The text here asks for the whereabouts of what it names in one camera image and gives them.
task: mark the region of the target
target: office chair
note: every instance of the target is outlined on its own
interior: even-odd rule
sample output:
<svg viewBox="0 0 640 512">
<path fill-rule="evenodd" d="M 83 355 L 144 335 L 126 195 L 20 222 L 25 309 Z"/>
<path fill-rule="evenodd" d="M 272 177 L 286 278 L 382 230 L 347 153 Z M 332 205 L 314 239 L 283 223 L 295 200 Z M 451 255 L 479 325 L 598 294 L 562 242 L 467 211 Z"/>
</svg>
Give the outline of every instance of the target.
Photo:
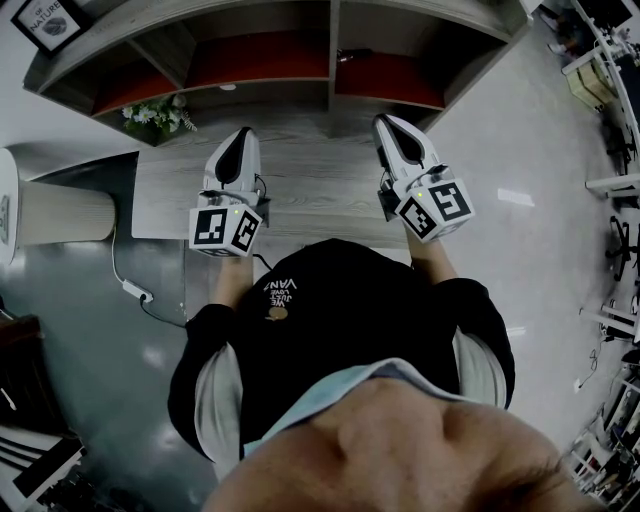
<svg viewBox="0 0 640 512">
<path fill-rule="evenodd" d="M 609 222 L 611 222 L 611 224 L 615 224 L 616 229 L 618 230 L 618 236 L 620 237 L 620 247 L 613 252 L 607 251 L 604 253 L 604 255 L 608 259 L 615 259 L 617 257 L 620 257 L 619 271 L 613 276 L 616 281 L 620 281 L 622 279 L 622 274 L 624 273 L 624 268 L 627 265 L 627 262 L 631 261 L 631 255 L 635 254 L 636 257 L 638 255 L 638 246 L 640 245 L 640 231 L 638 232 L 638 244 L 635 247 L 632 247 L 629 245 L 629 224 L 625 222 L 621 226 L 620 222 L 615 216 L 612 216 L 611 219 L 609 219 Z"/>
<path fill-rule="evenodd" d="M 638 149 L 636 148 L 633 135 L 631 135 L 631 144 L 627 144 L 624 133 L 620 128 L 609 121 L 605 121 L 603 125 L 609 130 L 607 155 L 619 156 L 624 168 L 624 175 L 626 176 L 629 174 L 629 164 L 638 157 Z"/>
</svg>

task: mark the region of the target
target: power adapter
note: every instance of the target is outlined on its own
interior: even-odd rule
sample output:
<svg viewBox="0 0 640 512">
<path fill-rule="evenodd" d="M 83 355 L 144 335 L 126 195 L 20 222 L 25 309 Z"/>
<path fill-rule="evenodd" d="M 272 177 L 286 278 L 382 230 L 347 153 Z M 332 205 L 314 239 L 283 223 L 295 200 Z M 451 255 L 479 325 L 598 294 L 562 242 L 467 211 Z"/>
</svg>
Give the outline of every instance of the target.
<svg viewBox="0 0 640 512">
<path fill-rule="evenodd" d="M 153 302 L 153 294 L 150 291 L 145 290 L 142 286 L 138 286 L 136 283 L 125 279 L 122 282 L 122 289 L 133 295 L 136 299 L 140 300 L 140 297 L 144 296 L 144 302 L 148 304 Z"/>
</svg>

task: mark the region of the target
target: white sleeve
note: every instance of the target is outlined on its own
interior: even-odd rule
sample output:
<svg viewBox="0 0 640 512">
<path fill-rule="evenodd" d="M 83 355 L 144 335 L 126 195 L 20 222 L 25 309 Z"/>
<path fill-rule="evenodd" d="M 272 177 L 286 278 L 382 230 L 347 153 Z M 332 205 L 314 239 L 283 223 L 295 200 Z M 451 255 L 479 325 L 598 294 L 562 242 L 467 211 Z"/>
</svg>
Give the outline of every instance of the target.
<svg viewBox="0 0 640 512">
<path fill-rule="evenodd" d="M 478 402 L 507 404 L 507 382 L 498 358 L 481 339 L 456 330 L 453 348 L 458 366 L 460 394 Z"/>
<path fill-rule="evenodd" d="M 214 461 L 218 481 L 240 461 L 242 379 L 228 343 L 207 362 L 196 383 L 195 429 L 198 442 Z"/>
</svg>

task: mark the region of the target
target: cable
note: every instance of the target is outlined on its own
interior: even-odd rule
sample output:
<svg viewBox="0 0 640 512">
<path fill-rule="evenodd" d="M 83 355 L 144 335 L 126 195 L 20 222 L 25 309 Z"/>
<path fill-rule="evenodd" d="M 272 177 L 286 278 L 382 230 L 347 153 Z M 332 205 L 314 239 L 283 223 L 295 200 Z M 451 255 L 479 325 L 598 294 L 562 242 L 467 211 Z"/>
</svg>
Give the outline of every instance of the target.
<svg viewBox="0 0 640 512">
<path fill-rule="evenodd" d="M 584 381 L 582 382 L 582 384 L 580 384 L 579 388 L 582 389 L 582 387 L 587 383 L 587 381 L 593 377 L 593 374 L 596 373 L 596 371 L 598 370 L 598 358 L 600 357 L 600 353 L 602 352 L 602 344 L 604 342 L 607 341 L 607 338 L 603 338 L 600 340 L 600 345 L 598 347 L 598 349 L 596 350 L 595 348 L 591 351 L 591 353 L 589 354 L 589 359 L 591 360 L 591 373 L 589 374 L 589 376 L 584 379 Z"/>
<path fill-rule="evenodd" d="M 386 174 L 389 174 L 389 171 L 387 171 L 387 170 L 383 171 L 382 176 L 380 176 L 380 190 L 382 190 L 382 183 L 384 181 L 384 176 Z"/>
<path fill-rule="evenodd" d="M 262 254 L 254 254 L 253 257 L 258 258 L 269 270 L 273 270 L 273 267 L 267 263 L 267 260 L 262 257 Z"/>
<path fill-rule="evenodd" d="M 267 197 L 267 184 L 264 182 L 264 180 L 260 177 L 259 174 L 256 174 L 256 180 L 260 180 L 262 182 L 262 185 L 264 186 L 264 196 L 263 197 Z"/>
<path fill-rule="evenodd" d="M 113 226 L 113 240 L 111 240 L 111 264 L 113 266 L 113 273 L 116 276 L 116 279 L 120 281 L 120 284 L 124 284 L 124 279 L 120 277 L 118 271 L 116 270 L 116 234 L 118 233 L 118 222 Z"/>
<path fill-rule="evenodd" d="M 185 325 L 178 324 L 176 322 L 172 322 L 171 320 L 166 320 L 164 318 L 161 318 L 158 315 L 156 315 L 155 313 L 152 313 L 147 308 L 145 308 L 144 307 L 144 299 L 146 299 L 146 298 L 147 298 L 146 295 L 142 295 L 140 297 L 140 307 L 142 308 L 142 311 L 144 311 L 147 315 L 149 315 L 151 318 L 155 318 L 159 322 L 163 322 L 165 324 L 173 325 L 174 327 L 180 327 L 181 329 L 186 329 Z"/>
</svg>

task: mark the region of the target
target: potted plant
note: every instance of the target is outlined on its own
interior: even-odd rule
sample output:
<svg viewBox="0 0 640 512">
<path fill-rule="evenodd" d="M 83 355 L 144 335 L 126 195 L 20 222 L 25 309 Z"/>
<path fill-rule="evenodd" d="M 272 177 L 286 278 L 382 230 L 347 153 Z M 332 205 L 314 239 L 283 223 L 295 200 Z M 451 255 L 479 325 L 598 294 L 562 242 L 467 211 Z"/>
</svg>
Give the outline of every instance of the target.
<svg viewBox="0 0 640 512">
<path fill-rule="evenodd" d="M 180 126 L 195 132 L 198 129 L 191 121 L 186 106 L 186 98 L 182 94 L 175 94 L 124 107 L 124 127 L 130 132 L 151 131 L 158 139 L 169 137 Z"/>
</svg>

